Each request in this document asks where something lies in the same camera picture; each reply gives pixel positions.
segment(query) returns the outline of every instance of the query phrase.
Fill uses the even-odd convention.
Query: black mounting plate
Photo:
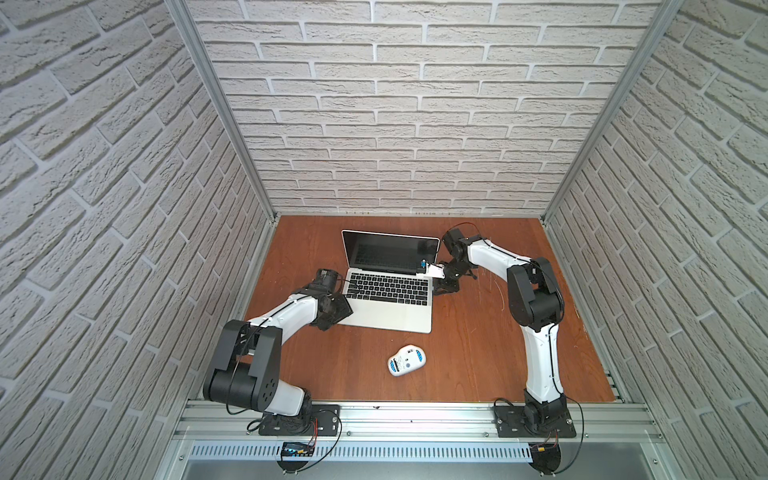
[[[323,403],[312,404],[312,418],[317,419],[317,436],[335,437],[339,434],[339,410],[338,405],[327,405]],[[261,425],[259,425],[259,435],[266,437],[275,436],[311,436],[313,434],[312,424],[303,432],[294,433],[285,429],[280,422],[281,415],[265,414]]]
[[[502,422],[498,420],[496,424],[496,432],[500,439],[540,439],[546,438],[548,432],[544,434],[532,433],[523,425],[523,407],[522,406],[507,406],[499,405],[493,407],[496,415]],[[561,439],[575,439],[576,428],[573,426],[573,420],[571,414],[566,412],[565,415],[560,418],[555,424],[555,429],[558,431],[558,436]]]

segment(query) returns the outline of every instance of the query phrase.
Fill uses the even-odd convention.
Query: ventilation grille
[[[280,459],[282,441],[196,440],[190,460]],[[319,445],[312,458],[325,455],[333,445]],[[308,458],[296,458],[305,462]],[[520,442],[340,442],[326,457],[337,462],[452,462],[530,463],[531,450]]]

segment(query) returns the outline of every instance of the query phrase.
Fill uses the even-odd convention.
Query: wire
[[[300,472],[304,472],[304,471],[306,471],[306,470],[309,470],[309,469],[310,469],[310,468],[312,468],[313,466],[317,465],[318,463],[322,462],[323,460],[325,460],[325,458],[326,458],[328,455],[330,455],[330,453],[331,453],[331,452],[333,452],[333,449],[336,447],[336,445],[339,443],[339,440],[341,439],[341,428],[342,428],[342,424],[341,424],[341,417],[339,417],[339,415],[338,415],[337,413],[335,413],[335,412],[333,412],[333,411],[331,411],[331,410],[318,410],[318,412],[328,412],[328,413],[331,413],[331,414],[333,414],[333,416],[335,416],[335,417],[336,417],[336,418],[339,420],[339,434],[338,434],[338,436],[336,437],[336,441],[333,443],[333,446],[330,448],[330,450],[329,450],[328,452],[326,452],[326,454],[325,454],[325,455],[323,455],[323,457],[322,457],[320,460],[318,460],[317,462],[314,462],[312,465],[309,465],[309,466],[307,466],[307,467],[302,467],[302,468],[299,468],[298,470],[296,470],[295,472],[292,472],[292,473],[300,473]]]

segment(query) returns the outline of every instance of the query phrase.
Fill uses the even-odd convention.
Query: laptop
[[[353,314],[342,325],[429,333],[432,278],[418,274],[434,263],[440,239],[343,230],[349,270],[344,295]]]

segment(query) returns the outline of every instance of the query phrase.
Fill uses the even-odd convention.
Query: white computer mouse
[[[427,362],[424,350],[416,345],[406,345],[389,357],[387,369],[394,376],[403,376],[416,369],[420,369]]]

